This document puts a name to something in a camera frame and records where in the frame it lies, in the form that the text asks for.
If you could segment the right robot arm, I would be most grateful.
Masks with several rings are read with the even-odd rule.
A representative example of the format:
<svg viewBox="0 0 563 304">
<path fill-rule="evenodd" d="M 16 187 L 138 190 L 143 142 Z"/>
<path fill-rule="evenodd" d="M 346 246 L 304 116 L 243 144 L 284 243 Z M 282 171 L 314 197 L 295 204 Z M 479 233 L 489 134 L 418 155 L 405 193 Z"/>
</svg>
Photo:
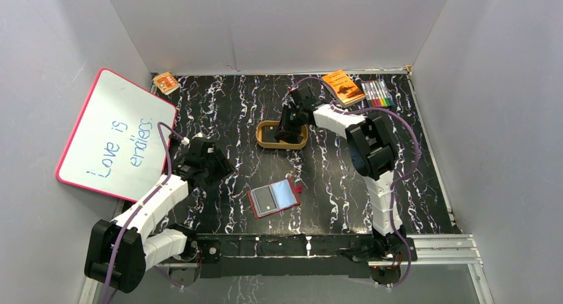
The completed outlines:
<svg viewBox="0 0 563 304">
<path fill-rule="evenodd" d="M 373 245 L 369 258 L 391 260 L 400 257 L 412 262 L 413 251 L 396 207 L 394 170 L 398 151 L 384 122 L 369 118 L 365 110 L 346 111 L 326 104 L 313 95 L 309 86 L 292 88 L 284 105 L 277 140 L 291 141 L 305 125 L 326 129 L 347 141 L 351 162 L 365 181 L 372 208 Z"/>
</svg>

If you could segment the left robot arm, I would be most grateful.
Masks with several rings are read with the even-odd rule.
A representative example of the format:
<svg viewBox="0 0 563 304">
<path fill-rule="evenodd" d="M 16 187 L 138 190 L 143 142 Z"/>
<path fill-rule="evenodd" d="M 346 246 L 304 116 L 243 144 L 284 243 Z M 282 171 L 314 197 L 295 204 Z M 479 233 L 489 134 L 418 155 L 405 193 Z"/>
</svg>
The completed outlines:
<svg viewBox="0 0 563 304">
<path fill-rule="evenodd" d="M 215 142 L 205 137 L 183 139 L 183 148 L 167 172 L 133 206 L 113 220 L 92 228 L 84 274 L 124 293 L 132 292 L 145 272 L 168 260 L 191 262 L 202 256 L 194 230 L 172 224 L 154 234 L 158 223 L 186 199 L 191 188 L 213 185 L 234 171 Z"/>
</svg>

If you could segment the red card holder wallet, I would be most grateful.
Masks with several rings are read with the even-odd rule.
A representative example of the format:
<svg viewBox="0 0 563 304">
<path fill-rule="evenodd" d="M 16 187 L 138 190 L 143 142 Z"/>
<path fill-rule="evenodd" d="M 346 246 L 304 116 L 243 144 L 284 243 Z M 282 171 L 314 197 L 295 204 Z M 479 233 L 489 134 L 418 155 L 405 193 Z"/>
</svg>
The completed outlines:
<svg viewBox="0 0 563 304">
<path fill-rule="evenodd" d="M 301 204 L 302 186 L 290 178 L 270 183 L 247 192 L 256 219 L 265 218 Z"/>
</svg>

